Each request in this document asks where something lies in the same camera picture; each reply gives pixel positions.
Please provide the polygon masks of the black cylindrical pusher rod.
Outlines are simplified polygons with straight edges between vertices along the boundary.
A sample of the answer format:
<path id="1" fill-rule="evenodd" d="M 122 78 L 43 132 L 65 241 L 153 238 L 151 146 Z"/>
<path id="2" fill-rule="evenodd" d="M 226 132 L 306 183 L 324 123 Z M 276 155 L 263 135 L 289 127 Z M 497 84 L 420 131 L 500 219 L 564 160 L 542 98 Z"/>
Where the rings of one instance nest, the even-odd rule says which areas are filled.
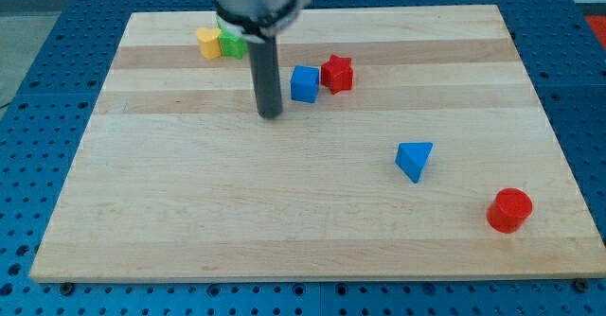
<path id="1" fill-rule="evenodd" d="M 258 114 L 274 119 L 283 111 L 276 38 L 247 46 Z"/>

